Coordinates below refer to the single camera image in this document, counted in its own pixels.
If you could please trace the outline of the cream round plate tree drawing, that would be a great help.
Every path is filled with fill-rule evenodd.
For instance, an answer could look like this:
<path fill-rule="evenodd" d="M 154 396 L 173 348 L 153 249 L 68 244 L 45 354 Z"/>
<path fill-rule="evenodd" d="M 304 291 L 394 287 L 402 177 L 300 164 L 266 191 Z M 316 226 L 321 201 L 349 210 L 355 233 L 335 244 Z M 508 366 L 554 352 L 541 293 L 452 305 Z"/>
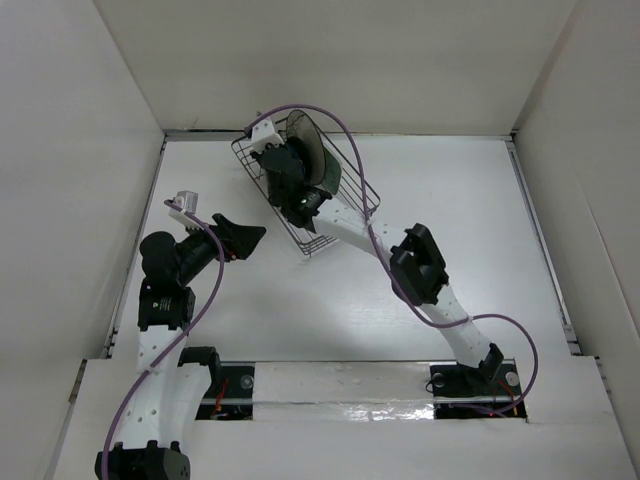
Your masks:
<path fill-rule="evenodd" d="M 326 157 L 318 128 L 304 111 L 293 110 L 286 119 L 287 143 L 304 166 L 304 178 L 310 185 L 320 184 L 325 176 Z"/>

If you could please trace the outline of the dark blue leaf-shaped plate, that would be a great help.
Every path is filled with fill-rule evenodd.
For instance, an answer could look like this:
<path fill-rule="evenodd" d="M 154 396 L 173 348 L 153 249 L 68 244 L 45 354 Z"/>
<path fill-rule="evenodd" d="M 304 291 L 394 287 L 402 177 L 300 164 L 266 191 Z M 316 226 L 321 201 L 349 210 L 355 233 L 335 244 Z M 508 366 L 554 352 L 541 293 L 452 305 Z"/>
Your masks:
<path fill-rule="evenodd" d="M 286 148 L 291 156 L 297 161 L 302 176 L 306 175 L 306 151 L 304 147 L 299 147 L 295 142 L 286 142 Z"/>

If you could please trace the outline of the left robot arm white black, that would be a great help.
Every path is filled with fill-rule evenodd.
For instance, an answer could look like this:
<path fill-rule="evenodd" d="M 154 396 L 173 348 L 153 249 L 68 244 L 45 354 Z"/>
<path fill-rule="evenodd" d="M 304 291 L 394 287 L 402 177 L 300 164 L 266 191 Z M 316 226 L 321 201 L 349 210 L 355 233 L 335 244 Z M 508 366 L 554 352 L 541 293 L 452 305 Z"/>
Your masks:
<path fill-rule="evenodd" d="M 266 230 L 216 214 L 210 224 L 187 215 L 187 235 L 147 235 L 139 246 L 144 278 L 138 304 L 137 379 L 111 422 L 95 460 L 100 479 L 188 479 L 186 438 L 204 397 L 225 384 L 215 347 L 189 347 L 203 317 L 190 282 L 212 261 L 245 260 Z"/>

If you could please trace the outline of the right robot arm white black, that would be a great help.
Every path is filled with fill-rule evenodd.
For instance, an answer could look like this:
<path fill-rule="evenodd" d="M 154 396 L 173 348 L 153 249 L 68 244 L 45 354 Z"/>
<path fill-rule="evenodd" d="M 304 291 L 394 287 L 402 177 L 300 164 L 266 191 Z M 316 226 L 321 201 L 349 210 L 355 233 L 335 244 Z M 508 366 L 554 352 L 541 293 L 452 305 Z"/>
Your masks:
<path fill-rule="evenodd" d="M 314 154 L 295 137 L 253 146 L 250 155 L 265 173 L 270 205 L 287 224 L 376 257 L 390 273 L 394 293 L 443 335 L 456 361 L 440 374 L 446 396 L 482 396 L 497 383 L 504 356 L 457 300 L 446 262 L 426 226 L 395 228 L 342 202 L 318 178 L 326 170 L 326 156 Z"/>

